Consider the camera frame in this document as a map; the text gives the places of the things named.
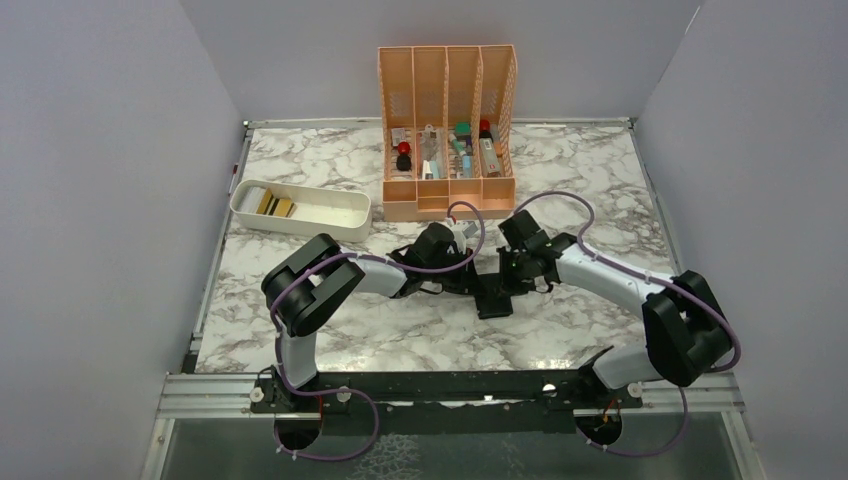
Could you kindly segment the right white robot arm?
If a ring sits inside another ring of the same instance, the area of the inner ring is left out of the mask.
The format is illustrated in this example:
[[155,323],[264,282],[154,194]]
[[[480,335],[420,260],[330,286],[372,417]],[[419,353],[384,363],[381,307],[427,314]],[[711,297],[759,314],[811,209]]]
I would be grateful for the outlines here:
[[507,241],[499,251],[503,292],[525,293],[543,279],[547,286],[587,290],[642,319],[643,342],[610,347],[579,368],[577,393],[585,404],[600,407],[617,389],[638,382],[687,387],[733,349],[717,300],[700,274],[657,276],[615,265],[586,252],[573,235],[549,236],[527,211],[499,229]]

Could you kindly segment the black leather card holder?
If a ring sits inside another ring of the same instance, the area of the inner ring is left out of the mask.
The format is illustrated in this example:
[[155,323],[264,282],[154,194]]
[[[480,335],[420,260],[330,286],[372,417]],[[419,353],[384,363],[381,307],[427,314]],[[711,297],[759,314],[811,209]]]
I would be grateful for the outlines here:
[[486,273],[480,275],[478,280],[480,287],[474,294],[478,318],[489,320],[511,316],[511,295],[503,289],[502,276],[498,273]]

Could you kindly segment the white plastic tray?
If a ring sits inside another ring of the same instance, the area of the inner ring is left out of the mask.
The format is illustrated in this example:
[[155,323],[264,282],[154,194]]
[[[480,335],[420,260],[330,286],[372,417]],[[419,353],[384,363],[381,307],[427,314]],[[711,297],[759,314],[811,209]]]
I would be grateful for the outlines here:
[[[289,218],[237,213],[237,204],[252,186],[291,198],[296,210]],[[229,206],[246,228],[303,237],[327,233],[339,241],[362,242],[369,236],[372,225],[372,201],[368,195],[356,191],[244,180],[234,188]]]

